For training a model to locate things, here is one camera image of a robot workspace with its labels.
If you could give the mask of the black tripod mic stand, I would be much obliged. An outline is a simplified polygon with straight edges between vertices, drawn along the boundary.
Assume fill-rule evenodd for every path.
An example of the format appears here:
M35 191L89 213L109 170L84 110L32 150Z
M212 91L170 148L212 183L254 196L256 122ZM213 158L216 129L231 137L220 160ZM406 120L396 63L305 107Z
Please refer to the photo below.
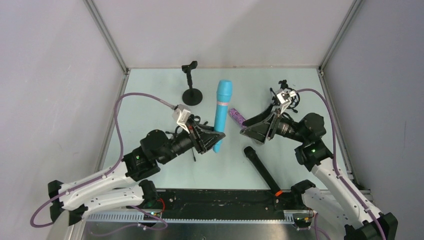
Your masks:
M191 115L191 118L192 118L192 120L194 121L194 122L196 122L196 123L198 123L198 124L200 124L201 123L201 117L199 116L199 115L194 115L194 114L192 114ZM170 135L170 136L172 136L172 138L176 138L176 137L178 137L179 136L179 134L181 134L182 133L182 127L181 126L179 126L179 125L177 125L176 127L175 127L175 129L174 129L174 131L165 131L165 134L166 135ZM193 161L194 162L196 162L197 161L197 159L196 159L196 155L195 155L195 147L194 147L194 144L192 143L192 140L190 139L190 137L188 137L187 138L187 143L188 144L192 144L192 147L190 148L190 150L191 150L191 154L192 154L192 158L193 158Z

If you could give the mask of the blue toy microphone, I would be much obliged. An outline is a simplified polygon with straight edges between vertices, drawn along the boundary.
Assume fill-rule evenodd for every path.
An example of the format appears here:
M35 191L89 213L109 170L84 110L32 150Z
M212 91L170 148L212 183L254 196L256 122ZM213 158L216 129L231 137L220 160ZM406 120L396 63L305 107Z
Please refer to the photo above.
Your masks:
M214 119L214 130L219 133L225 131L228 105L233 94L233 83L230 80L219 81L216 90L216 110Z

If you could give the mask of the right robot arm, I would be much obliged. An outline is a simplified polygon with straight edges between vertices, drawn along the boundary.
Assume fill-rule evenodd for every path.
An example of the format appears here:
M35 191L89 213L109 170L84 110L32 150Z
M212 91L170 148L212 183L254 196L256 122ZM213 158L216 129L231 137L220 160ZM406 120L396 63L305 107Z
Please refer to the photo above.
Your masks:
M295 151L297 162L318 178L331 193L324 196L314 183L303 180L291 187L301 205L313 209L334 227L345 230L346 240L393 240L398 220L392 213L382 213L338 167L336 155L322 141L326 134L324 118L308 113L299 122L283 115L270 105L262 113L245 120L240 133L264 143L275 135L301 145Z

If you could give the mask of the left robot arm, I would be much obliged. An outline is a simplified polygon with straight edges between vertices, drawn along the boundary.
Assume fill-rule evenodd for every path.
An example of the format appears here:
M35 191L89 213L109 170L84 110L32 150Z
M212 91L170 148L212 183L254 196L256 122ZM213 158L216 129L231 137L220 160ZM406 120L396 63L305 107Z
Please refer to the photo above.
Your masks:
M54 199L49 208L50 218L55 222L63 211L69 211L68 223L74 225L91 214L119 207L155 209L159 195L148 178L160 172L159 165L192 149L204 154L225 136L212 126L192 120L188 122L188 130L173 137L154 129L117 165L73 183L49 182L48 194Z

